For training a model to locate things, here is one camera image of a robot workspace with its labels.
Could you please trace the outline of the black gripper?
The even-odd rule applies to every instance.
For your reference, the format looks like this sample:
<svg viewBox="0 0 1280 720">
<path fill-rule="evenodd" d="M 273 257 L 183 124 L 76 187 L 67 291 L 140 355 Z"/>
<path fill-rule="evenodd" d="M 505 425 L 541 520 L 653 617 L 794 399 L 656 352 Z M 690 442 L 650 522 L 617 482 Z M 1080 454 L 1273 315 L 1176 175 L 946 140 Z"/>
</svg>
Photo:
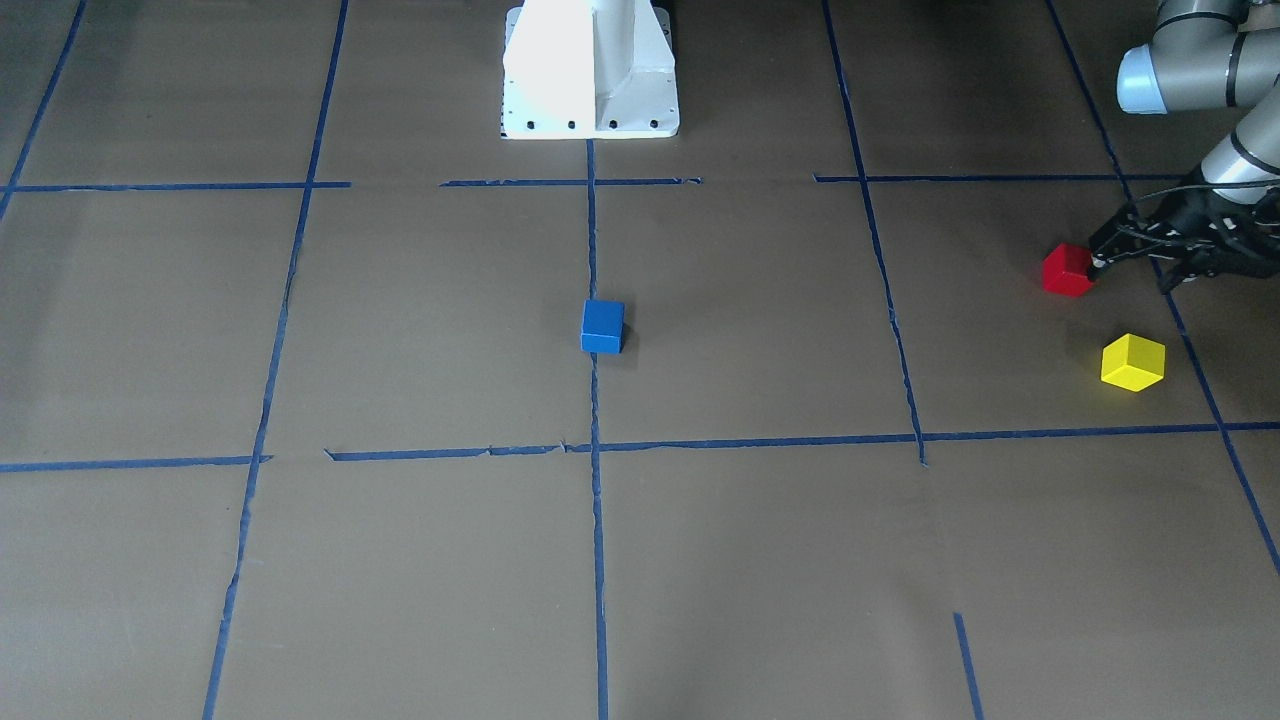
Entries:
<svg viewBox="0 0 1280 720">
<path fill-rule="evenodd" d="M 1277 190 L 1262 192 L 1260 201 L 1239 204 L 1210 184 L 1190 182 L 1171 188 L 1149 215 L 1125 206 L 1088 241 L 1091 278 L 1100 281 L 1111 266 L 1140 258 L 1167 260 L 1158 279 L 1161 295 L 1199 278 L 1275 277 L 1277 217 L 1267 214 L 1265 202 L 1276 200 Z"/>
</svg>

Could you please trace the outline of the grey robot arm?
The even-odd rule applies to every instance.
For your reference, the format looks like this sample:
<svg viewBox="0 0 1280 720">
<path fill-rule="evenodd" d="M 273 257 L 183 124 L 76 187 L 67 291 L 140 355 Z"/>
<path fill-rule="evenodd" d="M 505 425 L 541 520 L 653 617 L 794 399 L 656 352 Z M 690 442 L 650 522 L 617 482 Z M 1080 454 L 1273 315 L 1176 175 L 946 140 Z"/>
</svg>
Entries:
<svg viewBox="0 0 1280 720">
<path fill-rule="evenodd" d="M 1124 111 L 1244 115 L 1176 186 L 1149 195 L 1153 211 L 1125 202 L 1091 236 L 1091 279 L 1138 258 L 1171 263 L 1162 293 L 1202 277 L 1277 274 L 1279 36 L 1244 29 L 1249 13 L 1245 1 L 1161 1 L 1151 41 L 1124 55 Z"/>
</svg>

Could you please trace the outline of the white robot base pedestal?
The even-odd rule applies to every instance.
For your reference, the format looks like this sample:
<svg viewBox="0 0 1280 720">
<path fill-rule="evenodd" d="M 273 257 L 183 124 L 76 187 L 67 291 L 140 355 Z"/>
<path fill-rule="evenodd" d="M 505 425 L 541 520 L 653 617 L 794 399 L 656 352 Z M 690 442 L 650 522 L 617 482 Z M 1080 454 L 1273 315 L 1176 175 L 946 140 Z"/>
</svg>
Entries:
<svg viewBox="0 0 1280 720">
<path fill-rule="evenodd" d="M 503 138 L 678 133 L 668 1 L 524 1 L 506 13 L 502 65 Z"/>
</svg>

